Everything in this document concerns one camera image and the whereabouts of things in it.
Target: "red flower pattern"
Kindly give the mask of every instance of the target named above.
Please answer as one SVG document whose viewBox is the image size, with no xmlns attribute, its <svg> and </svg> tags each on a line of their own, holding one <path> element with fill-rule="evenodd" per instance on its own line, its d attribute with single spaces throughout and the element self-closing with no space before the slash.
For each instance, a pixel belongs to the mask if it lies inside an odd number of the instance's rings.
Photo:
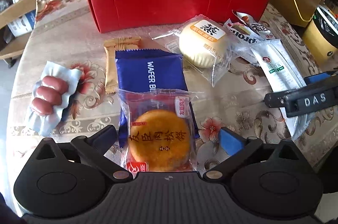
<svg viewBox="0 0 338 224">
<path fill-rule="evenodd" d="M 45 4 L 45 7 L 37 14 L 35 21 L 39 22 L 44 16 L 54 12 L 55 10 L 62 8 L 62 0 L 51 0 Z"/>
<path fill-rule="evenodd" d="M 207 117 L 200 124 L 203 129 L 200 129 L 199 136 L 201 137 L 203 142 L 218 142 L 219 130 L 221 129 L 221 127 L 224 126 L 224 124 L 222 123 L 222 119 L 217 116 L 214 116 L 213 118 Z"/>
<path fill-rule="evenodd" d="M 96 72 L 91 70 L 90 63 L 75 63 L 71 65 L 71 69 L 79 69 L 82 71 L 79 83 L 77 85 L 77 92 L 81 94 L 88 94 L 92 92 L 95 88 L 95 85 L 93 82 L 90 82 L 89 80 L 92 80 L 96 77 Z"/>
</svg>

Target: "snack package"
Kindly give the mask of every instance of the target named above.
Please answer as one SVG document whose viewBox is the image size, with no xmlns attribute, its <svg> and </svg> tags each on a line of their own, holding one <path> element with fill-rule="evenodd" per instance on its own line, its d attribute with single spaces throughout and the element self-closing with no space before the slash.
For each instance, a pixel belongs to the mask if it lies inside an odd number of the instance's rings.
<svg viewBox="0 0 338 224">
<path fill-rule="evenodd" d="M 105 78 L 105 91 L 106 93 L 113 93 L 118 87 L 117 72 L 115 64 L 115 51 L 139 49 L 139 42 L 141 37 L 130 38 L 115 38 L 104 41 L 104 50 L 107 54 L 106 61 L 106 78 Z"/>
<path fill-rule="evenodd" d="M 241 22 L 247 25 L 253 32 L 261 36 L 264 40 L 276 39 L 270 30 L 262 24 L 256 22 L 252 16 L 246 13 L 234 12 Z"/>
<path fill-rule="evenodd" d="M 75 93 L 81 74 L 81 70 L 47 62 L 33 88 L 31 104 L 26 112 L 26 126 L 41 136 L 49 136 L 61 121 L 62 111 L 68 106 L 69 97 Z"/>
<path fill-rule="evenodd" d="M 155 89 L 117 90 L 127 116 L 128 144 L 121 166 L 132 173 L 192 171 L 196 167 L 195 130 L 189 102 L 195 93 Z"/>
<path fill-rule="evenodd" d="M 213 87 L 229 69 L 234 53 L 241 53 L 245 45 L 227 28 L 203 15 L 159 36 L 149 35 L 169 51 L 181 53 Z"/>
<path fill-rule="evenodd" d="M 182 55 L 160 49 L 116 51 L 116 68 L 119 88 L 132 92 L 147 92 L 154 89 L 181 89 L 187 91 Z M 195 135 L 198 127 L 189 103 Z M 123 111 L 119 122 L 119 144 L 124 147 L 128 139 L 128 122 Z"/>
<path fill-rule="evenodd" d="M 228 19 L 225 23 L 224 26 L 227 27 L 234 35 L 237 37 L 237 39 L 240 42 L 243 43 L 248 43 L 250 44 L 255 44 L 259 43 L 262 41 L 265 41 L 261 36 L 253 32 L 248 26 L 240 23 L 240 22 L 235 22 L 232 23 L 230 19 Z M 248 49 L 248 52 L 243 54 L 241 56 L 243 59 L 247 60 L 249 63 L 259 66 L 259 63 L 256 60 L 256 57 L 254 54 L 251 52 L 250 49 Z"/>
<path fill-rule="evenodd" d="M 304 79 L 291 60 L 280 40 L 267 40 L 251 47 L 256 59 L 268 79 L 274 92 L 288 89 L 299 89 L 306 86 Z M 291 139 L 296 140 L 308 127 L 314 113 L 286 117 L 285 108 L 280 108 Z"/>
</svg>

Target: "screw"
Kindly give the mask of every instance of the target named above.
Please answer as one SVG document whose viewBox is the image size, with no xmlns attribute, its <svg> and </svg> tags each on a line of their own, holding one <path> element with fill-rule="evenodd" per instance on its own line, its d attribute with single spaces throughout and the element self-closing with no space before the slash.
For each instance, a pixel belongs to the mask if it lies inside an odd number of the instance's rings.
<svg viewBox="0 0 338 224">
<path fill-rule="evenodd" d="M 126 179 L 129 177 L 129 172 L 126 170 L 118 170 L 113 173 L 113 177 L 116 179 Z"/>
<path fill-rule="evenodd" d="M 219 179 L 223 176 L 223 174 L 218 170 L 210 170 L 209 172 L 207 172 L 206 176 L 210 179 Z"/>
</svg>

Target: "white package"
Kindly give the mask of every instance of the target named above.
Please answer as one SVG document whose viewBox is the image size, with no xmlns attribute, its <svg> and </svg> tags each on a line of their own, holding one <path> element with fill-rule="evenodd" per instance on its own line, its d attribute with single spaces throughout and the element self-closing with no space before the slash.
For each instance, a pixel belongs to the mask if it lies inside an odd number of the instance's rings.
<svg viewBox="0 0 338 224">
<path fill-rule="evenodd" d="M 32 110 L 31 104 L 29 104 L 25 119 L 26 126 L 29 129 L 38 132 L 41 136 L 49 136 L 53 129 L 61 121 L 62 111 L 68 106 L 69 97 L 75 93 L 81 74 L 82 71 L 79 69 L 68 69 L 56 63 L 47 62 L 41 74 L 40 80 L 36 82 L 33 88 L 31 102 L 36 97 L 35 93 L 37 88 L 42 85 L 42 79 L 48 75 L 66 81 L 68 84 L 68 91 L 61 95 L 62 104 L 59 106 L 53 106 L 54 112 L 51 115 L 40 116 Z"/>
<path fill-rule="evenodd" d="M 273 92 L 299 89 L 306 83 L 286 52 L 280 40 L 266 40 L 251 47 L 256 59 L 263 69 Z M 291 139 L 296 140 L 308 127 L 314 113 L 288 118 L 285 108 L 280 108 Z"/>
</svg>

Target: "floral tablecloth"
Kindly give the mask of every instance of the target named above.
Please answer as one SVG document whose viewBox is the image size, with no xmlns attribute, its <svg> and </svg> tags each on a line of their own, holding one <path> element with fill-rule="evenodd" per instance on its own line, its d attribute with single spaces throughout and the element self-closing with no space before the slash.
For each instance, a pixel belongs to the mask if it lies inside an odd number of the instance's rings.
<svg viewBox="0 0 338 224">
<path fill-rule="evenodd" d="M 298 34 L 272 6 L 268 5 L 263 23 L 281 38 L 302 76 L 320 72 Z M 159 27 L 140 27 L 107 34 L 97 31 L 87 0 L 37 0 L 36 25 L 27 43 L 16 74 L 7 125 L 7 166 L 11 187 L 34 148 L 42 139 L 26 129 L 24 117 L 33 85 L 39 80 L 46 61 L 82 70 L 75 101 L 65 122 L 53 131 L 56 142 L 68 142 L 78 135 L 91 136 L 107 124 L 118 127 L 120 105 L 114 94 L 105 94 L 106 54 L 103 41 L 113 37 L 141 36 L 143 46 L 159 48 L 148 32 Z M 262 102 L 271 91 L 261 68 L 242 58 L 212 88 L 198 72 L 184 62 L 184 74 L 190 91 L 205 92 L 193 109 L 199 127 L 196 139 L 198 170 L 205 172 L 228 157 L 219 147 L 218 131 L 226 126 L 238 134 L 257 136 L 267 143 L 290 137 L 279 109 Z M 296 141 L 309 162 L 316 164 L 338 138 L 336 107 L 322 110 L 306 132 Z M 121 156 L 115 143 L 106 156 L 118 162 Z"/>
</svg>

